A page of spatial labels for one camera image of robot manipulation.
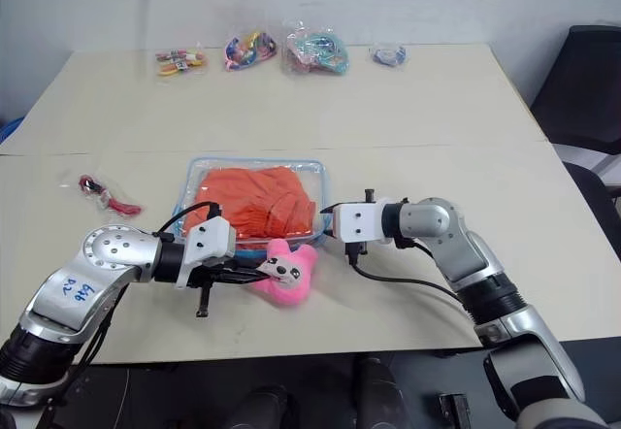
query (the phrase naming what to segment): small plastic bag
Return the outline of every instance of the small plastic bag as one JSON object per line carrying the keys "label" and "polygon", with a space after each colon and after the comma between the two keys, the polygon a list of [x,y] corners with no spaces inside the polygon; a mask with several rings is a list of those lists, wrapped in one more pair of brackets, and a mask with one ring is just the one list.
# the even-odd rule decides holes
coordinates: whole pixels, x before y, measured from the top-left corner
{"label": "small plastic bag", "polygon": [[88,205],[101,215],[102,223],[122,223],[140,215],[145,207],[136,204],[111,179],[88,169],[67,169],[58,175],[58,186],[66,188],[72,205]]}
{"label": "small plastic bag", "polygon": [[[323,165],[310,160],[201,157],[189,164],[187,181],[174,214],[193,204],[218,203],[237,231],[238,257],[264,257],[267,243],[316,242],[327,227],[319,213],[327,206]],[[206,219],[208,208],[187,214],[174,225],[179,237]]]}
{"label": "small plastic bag", "polygon": [[282,51],[286,69],[294,72],[343,74],[349,67],[347,48],[330,28],[310,29],[299,23],[289,30]]}
{"label": "small plastic bag", "polygon": [[388,67],[398,67],[408,59],[406,48],[398,44],[375,44],[369,48],[369,54],[373,62]]}
{"label": "small plastic bag", "polygon": [[179,74],[204,73],[207,56],[200,48],[161,50],[155,54],[157,75],[171,77]]}
{"label": "small plastic bag", "polygon": [[276,51],[276,41],[266,32],[257,30],[228,42],[224,48],[224,67],[229,72],[243,70],[272,58]]}

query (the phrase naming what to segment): black chair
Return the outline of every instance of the black chair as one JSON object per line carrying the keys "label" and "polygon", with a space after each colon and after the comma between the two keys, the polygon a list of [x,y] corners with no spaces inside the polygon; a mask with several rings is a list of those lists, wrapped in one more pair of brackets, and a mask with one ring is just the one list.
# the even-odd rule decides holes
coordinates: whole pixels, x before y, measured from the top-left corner
{"label": "black chair", "polygon": [[[621,153],[621,27],[573,26],[531,107],[550,142]],[[594,172],[565,163],[621,259],[621,218]]]}

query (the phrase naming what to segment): stuffed animal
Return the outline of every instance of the stuffed animal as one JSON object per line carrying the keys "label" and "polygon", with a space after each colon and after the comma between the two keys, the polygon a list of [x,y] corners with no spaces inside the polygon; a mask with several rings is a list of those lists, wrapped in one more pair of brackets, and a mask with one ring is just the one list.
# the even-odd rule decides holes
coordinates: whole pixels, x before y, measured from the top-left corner
{"label": "stuffed animal", "polygon": [[311,274],[318,257],[316,249],[301,245],[291,252],[285,240],[275,239],[268,243],[267,252],[267,260],[257,270],[270,278],[253,283],[252,288],[281,305],[302,303],[311,292]]}

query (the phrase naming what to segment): robotic arm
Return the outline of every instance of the robotic arm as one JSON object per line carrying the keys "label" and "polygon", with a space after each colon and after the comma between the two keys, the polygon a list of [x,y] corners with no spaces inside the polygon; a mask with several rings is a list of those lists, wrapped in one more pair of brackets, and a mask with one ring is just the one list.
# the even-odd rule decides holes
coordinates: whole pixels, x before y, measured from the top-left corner
{"label": "robotic arm", "polygon": [[89,233],[76,257],[41,285],[0,348],[0,404],[32,407],[61,398],[74,378],[69,372],[74,357],[91,338],[85,355],[96,352],[101,345],[96,342],[103,342],[100,335],[105,337],[114,307],[130,282],[202,287],[197,316],[204,317],[215,281],[265,279],[230,259],[235,235],[218,214],[192,228],[185,244],[175,243],[169,233],[149,234],[126,225]]}
{"label": "robotic arm", "polygon": [[334,215],[328,234],[345,242],[352,265],[352,257],[366,253],[367,242],[394,240],[397,248],[410,248],[418,239],[426,245],[472,317],[481,343],[493,348],[485,372],[502,411],[513,420],[519,416],[518,427],[542,429],[548,426],[538,424],[568,417],[603,424],[582,405],[584,387],[570,358],[453,204],[441,198],[374,202],[367,190],[365,203],[338,204],[325,212]]}
{"label": "robotic arm", "polygon": [[[417,204],[374,202],[368,190],[366,202],[338,204],[324,213],[334,215],[329,235],[345,242],[352,265],[358,254],[367,252],[367,242],[394,240],[397,248],[412,248],[418,239],[428,247],[473,318],[481,343],[492,348],[485,372],[498,405],[517,419],[518,428],[604,427],[581,403],[582,381],[563,348],[451,203],[440,198]],[[234,249],[235,230],[219,211],[210,211],[207,221],[192,228],[185,245],[175,243],[171,234],[149,234],[125,225],[91,232],[76,257],[35,293],[0,348],[0,404],[47,403],[48,420],[53,418],[54,403],[103,342],[130,282],[201,287],[197,316],[206,316],[214,282],[247,283],[267,277],[233,261]],[[84,353],[88,359],[83,357],[71,373],[74,357],[91,338]],[[559,421],[573,425],[554,425]]]}

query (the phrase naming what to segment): orange cloth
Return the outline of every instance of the orange cloth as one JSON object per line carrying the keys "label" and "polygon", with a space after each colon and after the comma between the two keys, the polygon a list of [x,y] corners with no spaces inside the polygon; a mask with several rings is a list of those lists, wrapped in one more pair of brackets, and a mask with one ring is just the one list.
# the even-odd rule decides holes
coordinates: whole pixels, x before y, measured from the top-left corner
{"label": "orange cloth", "polygon": [[[237,230],[238,240],[310,235],[315,203],[294,172],[286,167],[264,170],[222,169],[207,173],[194,203],[212,201]],[[183,231],[205,221],[208,208],[188,214]]]}

